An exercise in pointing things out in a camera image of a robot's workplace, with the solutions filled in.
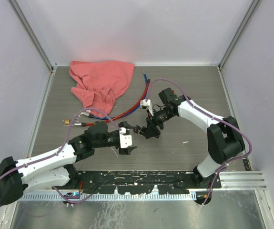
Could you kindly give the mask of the red cable lock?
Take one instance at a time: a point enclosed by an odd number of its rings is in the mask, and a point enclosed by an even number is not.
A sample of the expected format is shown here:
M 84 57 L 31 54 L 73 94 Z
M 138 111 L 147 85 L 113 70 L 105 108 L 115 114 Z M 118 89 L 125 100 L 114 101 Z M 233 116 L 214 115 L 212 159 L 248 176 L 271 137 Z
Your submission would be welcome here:
M 118 115 L 118 116 L 115 116 L 115 117 L 111 117 L 111 119 L 114 121 L 114 120 L 118 120 L 118 119 L 121 119 L 121 118 L 124 118 L 130 114 L 132 114 L 135 110 L 137 110 L 137 108 L 140 107 L 140 102 L 145 99 L 145 96 L 147 95 L 147 91 L 148 91 L 148 88 L 149 88 L 149 85 L 150 85 L 150 79 L 147 78 L 146 74 L 143 74 L 144 76 L 144 79 L 145 79 L 145 89 L 143 91 L 143 94 L 142 96 L 140 97 L 140 99 L 138 100 L 138 102 L 133 106 L 131 107 L 129 110 L 125 111 L 124 113 Z M 104 121 L 106 123 L 109 122 L 109 119 L 108 118 L 100 118 L 100 117 L 96 117 L 88 112 L 81 112 L 78 117 L 81 117 L 81 116 L 86 116 L 88 118 L 92 118 L 92 119 L 95 119 L 95 120 L 100 120 L 100 121 Z M 86 127 L 86 126 L 92 126 L 94 125 L 94 123 L 86 123 L 86 122 L 80 122 L 78 118 L 75 118 L 74 121 L 68 119 L 66 121 L 64 121 L 64 124 L 65 125 L 69 125 L 73 123 L 72 125 L 73 126 L 81 126 L 81 127 Z

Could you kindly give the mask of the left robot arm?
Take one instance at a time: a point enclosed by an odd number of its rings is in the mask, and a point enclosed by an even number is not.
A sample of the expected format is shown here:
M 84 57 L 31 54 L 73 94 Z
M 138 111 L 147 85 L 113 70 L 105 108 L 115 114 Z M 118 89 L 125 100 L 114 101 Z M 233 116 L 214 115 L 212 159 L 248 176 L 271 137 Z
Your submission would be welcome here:
M 76 188 L 80 183 L 74 163 L 94 155 L 96 148 L 115 147 L 120 155 L 129 155 L 135 146 L 130 130 L 139 130 L 121 122 L 109 132 L 105 122 L 97 121 L 83 134 L 62 146 L 38 156 L 21 160 L 7 157 L 0 163 L 0 206 L 19 200 L 28 192 L 46 187 Z

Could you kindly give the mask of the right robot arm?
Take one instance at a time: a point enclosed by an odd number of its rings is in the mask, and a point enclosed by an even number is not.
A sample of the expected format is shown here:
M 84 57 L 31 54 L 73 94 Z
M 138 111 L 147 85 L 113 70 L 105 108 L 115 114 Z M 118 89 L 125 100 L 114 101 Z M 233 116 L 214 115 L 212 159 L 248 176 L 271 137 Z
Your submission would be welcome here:
M 232 116 L 224 118 L 215 115 L 189 97 L 177 96 L 171 88 L 161 91 L 159 97 L 163 103 L 159 111 L 154 110 L 149 99 L 140 101 L 140 106 L 146 109 L 148 117 L 147 125 L 142 127 L 139 133 L 147 139 L 158 138 L 163 124 L 175 116 L 187 119 L 203 130 L 207 134 L 209 155 L 193 169 L 194 184 L 203 188 L 210 183 L 221 165 L 245 150 L 243 137 L 238 133 L 238 123 Z

